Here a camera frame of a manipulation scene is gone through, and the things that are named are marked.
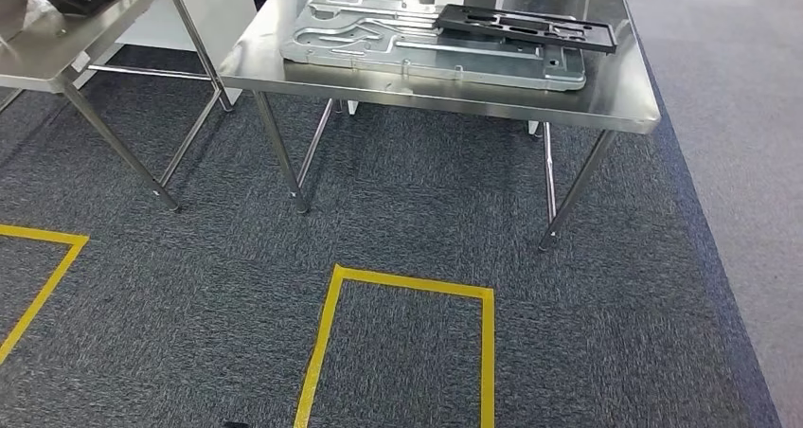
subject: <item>yellow tape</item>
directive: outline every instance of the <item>yellow tape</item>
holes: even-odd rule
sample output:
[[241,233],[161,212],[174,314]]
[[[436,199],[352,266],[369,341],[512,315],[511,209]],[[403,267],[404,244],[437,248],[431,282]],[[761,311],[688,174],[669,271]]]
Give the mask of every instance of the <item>yellow tape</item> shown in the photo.
[[434,293],[461,295],[479,298],[482,300],[482,344],[480,360],[480,428],[493,428],[494,424],[494,307],[493,289],[468,286],[464,284],[448,283],[432,279],[412,278],[369,272],[366,270],[348,269],[335,264],[332,272],[329,291],[324,301],[321,313],[321,323],[318,328],[318,338],[312,350],[310,366],[301,387],[301,398],[298,400],[298,410],[295,413],[294,428],[307,428],[312,412],[312,402],[315,390],[321,375],[327,343],[334,320],[334,311],[337,308],[337,299],[343,281],[353,280],[366,283],[383,284],[399,288],[429,291]]
[[17,324],[14,325],[14,328],[11,329],[11,333],[9,336],[3,340],[3,344],[0,345],[0,365],[6,360],[6,357],[9,356],[11,350],[14,348],[14,345],[22,338],[23,333],[27,329],[27,326],[30,325],[30,322],[33,320],[36,313],[39,312],[39,309],[45,304],[45,301],[50,296],[50,293],[56,289],[56,285],[59,284],[61,281],[62,276],[67,272],[67,269],[70,267],[70,264],[73,263],[75,258],[80,253],[81,248],[83,245],[89,241],[89,237],[87,236],[77,236],[73,234],[64,234],[63,232],[51,232],[51,231],[43,231],[41,229],[30,229],[27,227],[19,227],[19,226],[9,226],[5,224],[0,224],[0,235],[3,236],[11,236],[17,237],[20,239],[30,239],[33,241],[54,241],[56,243],[66,243],[70,246],[69,251],[67,251],[66,256],[62,259],[62,262],[59,263],[59,266],[56,267],[56,270],[53,271],[53,274],[50,278],[47,279],[47,282],[36,294],[36,297],[33,299],[33,302],[27,307],[27,310],[23,313],[20,320],[17,321]]

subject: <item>metal rod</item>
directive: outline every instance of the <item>metal rod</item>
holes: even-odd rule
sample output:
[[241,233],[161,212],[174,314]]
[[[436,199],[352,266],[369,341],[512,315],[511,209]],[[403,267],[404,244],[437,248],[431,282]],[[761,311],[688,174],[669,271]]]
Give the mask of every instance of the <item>metal rod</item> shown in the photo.
[[189,11],[187,11],[187,6],[184,4],[184,0],[172,0],[173,5],[176,7],[176,11],[178,11],[179,16],[181,16],[182,22],[184,22],[184,27],[187,29],[187,34],[189,34],[189,39],[192,40],[192,44],[195,45],[195,51],[198,53],[198,59],[201,60],[201,65],[204,66],[204,71],[209,75],[212,84],[214,84],[216,90],[220,90],[223,94],[220,96],[221,105],[223,106],[223,110],[231,112],[234,110],[234,106],[231,105],[231,101],[228,100],[228,95],[225,94],[225,86],[223,86],[223,81],[221,80],[220,76],[218,76],[217,70],[215,70],[215,65],[212,63],[212,60],[209,59],[209,54],[206,52],[206,46],[204,46],[204,41],[201,39],[201,35],[198,33],[198,28],[195,26],[195,23],[192,22],[192,18],[189,17]]
[[544,172],[546,176],[546,223],[552,223],[558,210],[555,202],[555,177],[552,172],[552,133],[549,122],[541,122],[539,126],[544,132]]
[[25,92],[25,90],[23,90],[23,89],[17,89],[17,90],[15,90],[15,91],[11,92],[11,93],[10,93],[10,94],[9,94],[9,95],[6,97],[6,99],[4,99],[2,103],[0,103],[0,113],[2,113],[3,111],[5,111],[5,110],[6,110],[6,108],[8,108],[8,107],[11,105],[11,103],[13,103],[13,102],[14,102],[14,100],[16,100],[16,99],[17,99],[17,97],[19,97],[20,95],[22,95],[22,93],[23,93],[23,92]]
[[605,130],[599,134],[597,142],[594,143],[594,147],[586,157],[580,173],[572,183],[572,187],[569,188],[569,192],[566,194],[566,197],[563,198],[563,201],[561,202],[561,208],[558,209],[555,218],[546,228],[544,237],[541,238],[541,243],[538,245],[539,250],[546,251],[546,247],[552,243],[557,235],[558,230],[566,221],[566,218],[569,216],[569,213],[571,213],[572,208],[574,208],[577,200],[580,198],[582,191],[588,185],[588,181],[591,179],[591,176],[594,175],[594,172],[602,162],[602,158],[604,158],[605,154],[608,152],[608,149],[611,148],[611,144],[614,143],[615,137],[616,132],[612,130]]
[[160,78],[178,78],[181,80],[211,80],[207,75],[199,73],[188,73],[186,71],[155,70],[152,68],[138,68],[132,66],[119,65],[89,65],[88,70],[110,71],[113,73],[125,73],[127,75],[157,76]]
[[312,142],[310,143],[310,147],[307,149],[307,154],[304,155],[304,162],[301,163],[301,171],[298,173],[299,187],[304,187],[304,179],[307,177],[307,171],[310,169],[312,158],[315,156],[315,150],[318,148],[318,141],[321,140],[321,134],[324,133],[327,120],[329,120],[329,116],[331,115],[332,106],[334,106],[334,99],[330,98],[329,101],[327,101],[326,108],[324,108],[324,114],[318,121],[318,128],[315,130],[315,135],[312,136]]
[[123,144],[122,141],[116,136],[115,132],[103,122],[103,119],[98,116],[89,101],[79,92],[79,90],[69,80],[63,80],[64,95],[75,105],[79,112],[86,117],[86,120],[98,130],[101,136],[106,139],[106,142],[120,155],[126,163],[129,164],[148,184],[148,187],[154,194],[168,206],[170,210],[178,209],[178,204],[173,200],[170,194],[162,187],[156,179],[153,178],[151,173],[140,161],[134,156],[131,151]]
[[195,123],[192,125],[192,128],[189,129],[189,133],[184,138],[184,141],[179,146],[178,151],[176,151],[173,158],[170,160],[168,167],[165,169],[165,172],[162,174],[162,177],[159,179],[159,183],[166,187],[170,182],[170,178],[173,176],[173,173],[178,168],[178,165],[181,163],[181,160],[184,158],[184,154],[187,153],[189,146],[192,145],[192,141],[195,140],[195,136],[198,135],[198,132],[201,131],[201,127],[204,126],[206,118],[209,116],[209,113],[212,112],[212,108],[215,107],[215,103],[220,98],[221,91],[215,90],[215,93],[212,95],[212,99],[206,103],[203,111],[195,119]]
[[284,147],[284,142],[281,139],[281,133],[278,130],[274,113],[271,111],[271,105],[268,103],[268,98],[265,97],[263,92],[254,91],[254,98],[257,101],[257,110],[259,111],[259,118],[262,119],[262,124],[265,126],[265,131],[271,141],[271,147],[277,156],[278,165],[281,173],[284,176],[287,186],[290,188],[290,195],[295,201],[295,208],[300,213],[304,213],[310,209],[307,201],[304,200],[304,195],[301,194],[301,187],[298,185],[298,180],[293,173],[293,165],[290,163],[290,157],[287,155],[287,149]]

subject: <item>gray floor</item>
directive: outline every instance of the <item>gray floor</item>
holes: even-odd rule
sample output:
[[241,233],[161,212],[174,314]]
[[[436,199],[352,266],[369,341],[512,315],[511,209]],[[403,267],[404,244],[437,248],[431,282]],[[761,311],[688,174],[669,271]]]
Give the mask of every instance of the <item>gray floor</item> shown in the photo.
[[784,426],[803,427],[803,0],[630,0]]
[[[155,168],[207,86],[105,74],[85,90]],[[298,161],[323,100],[271,101]],[[759,426],[661,127],[617,141],[539,254],[542,150],[524,122],[362,105],[328,127],[298,216],[243,98],[176,174],[177,215],[63,99],[27,93],[0,116],[2,221],[91,240],[0,366],[0,425],[291,426],[340,262],[494,288],[497,426]],[[595,133],[554,135],[563,194]],[[310,426],[476,426],[478,327],[471,300],[348,283]]]

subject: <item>gray carpet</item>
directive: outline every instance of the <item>gray carpet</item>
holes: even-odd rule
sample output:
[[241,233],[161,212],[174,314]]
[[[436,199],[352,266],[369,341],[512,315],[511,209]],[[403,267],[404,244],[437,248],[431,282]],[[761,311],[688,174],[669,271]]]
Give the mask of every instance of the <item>gray carpet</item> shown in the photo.
[[[85,92],[162,168],[208,87],[102,74]],[[324,100],[271,102],[300,162]],[[750,426],[652,137],[618,139],[540,254],[543,151],[521,121],[334,116],[306,216],[249,97],[176,173],[180,214],[62,98],[25,93],[0,133],[0,223],[91,236],[0,366],[0,426],[292,426],[335,262],[494,288],[499,427]],[[553,134],[562,196],[595,133]],[[474,301],[347,282],[310,426],[478,426],[478,335]]]

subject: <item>table leg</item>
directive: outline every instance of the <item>table leg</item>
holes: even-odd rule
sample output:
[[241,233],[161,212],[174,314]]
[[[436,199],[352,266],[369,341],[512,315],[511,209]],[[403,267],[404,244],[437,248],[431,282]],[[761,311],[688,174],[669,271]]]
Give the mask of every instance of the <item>table leg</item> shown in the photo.
[[262,119],[262,124],[265,126],[265,131],[271,141],[271,147],[277,155],[281,173],[287,182],[287,186],[290,188],[290,195],[295,201],[295,208],[299,213],[307,212],[310,207],[304,199],[304,195],[301,193],[301,188],[298,186],[298,181],[293,172],[293,166],[290,163],[290,157],[287,155],[287,149],[285,149],[284,141],[282,141],[281,134],[278,131],[278,126],[274,119],[274,113],[271,111],[271,105],[268,103],[268,98],[265,97],[263,92],[257,91],[254,91],[254,98],[257,100],[259,118]]
[[586,185],[588,185],[589,180],[591,180],[591,176],[594,174],[594,172],[599,167],[599,164],[602,162],[602,158],[605,157],[605,154],[611,148],[611,144],[614,143],[615,137],[616,137],[616,132],[612,130],[605,130],[599,134],[597,142],[594,143],[594,147],[591,149],[591,152],[586,157],[585,163],[583,163],[580,173],[575,178],[574,183],[572,183],[572,187],[569,188],[569,192],[568,194],[566,194],[566,197],[563,198],[563,201],[561,202],[561,207],[558,209],[555,218],[553,218],[552,221],[549,222],[549,226],[546,229],[546,233],[544,234],[544,237],[541,239],[541,243],[538,245],[539,250],[545,251],[546,247],[548,247],[555,239],[558,230],[561,229],[561,226],[571,213],[572,209],[577,203],[577,200],[580,198],[582,191],[585,189]]
[[24,91],[23,91],[23,89],[17,89],[17,90],[15,90],[15,91],[11,92],[11,93],[10,93],[10,94],[9,94],[9,95],[8,95],[8,96],[7,96],[7,97],[4,99],[4,100],[3,100],[3,102],[2,102],[2,103],[0,103],[0,113],[2,113],[3,111],[5,111],[5,110],[6,110],[6,108],[8,108],[8,107],[11,105],[11,103],[13,103],[13,102],[14,102],[14,100],[16,100],[16,99],[17,99],[17,97],[19,97],[20,95],[22,95],[22,93],[23,93],[23,92],[24,92]]
[[151,173],[145,166],[140,163],[138,159],[128,150],[128,148],[123,144],[122,141],[116,136],[115,132],[103,122],[103,119],[98,116],[98,113],[95,112],[95,109],[89,104],[89,101],[79,92],[79,90],[73,85],[72,82],[66,80],[64,82],[64,95],[75,105],[76,108],[80,111],[80,113],[86,117],[90,124],[95,127],[96,130],[106,139],[113,149],[119,154],[126,163],[129,164],[136,172],[139,173],[140,176],[145,180],[145,183],[148,184],[148,187],[153,190],[153,193],[168,206],[170,210],[178,209],[178,204],[173,200],[170,194],[159,184],[156,179],[153,178]]
[[172,1],[173,5],[176,7],[176,11],[178,11],[179,16],[181,16],[181,20],[184,23],[184,27],[187,29],[187,33],[189,34],[190,40],[192,40],[192,44],[195,45],[195,51],[198,53],[198,58],[201,60],[201,65],[204,66],[204,71],[207,73],[207,75],[209,75],[209,78],[212,79],[212,86],[216,91],[221,92],[220,102],[223,106],[223,110],[227,113],[233,111],[234,106],[232,106],[231,101],[228,99],[228,95],[225,93],[223,81],[218,75],[218,71],[215,69],[214,63],[212,63],[212,60],[209,59],[209,54],[206,52],[204,41],[201,39],[201,35],[198,33],[198,28],[195,26],[195,23],[192,22],[192,18],[189,17],[189,12],[187,11],[187,6],[184,4],[184,0]]
[[544,123],[537,120],[528,121],[527,132],[535,138],[544,137]]

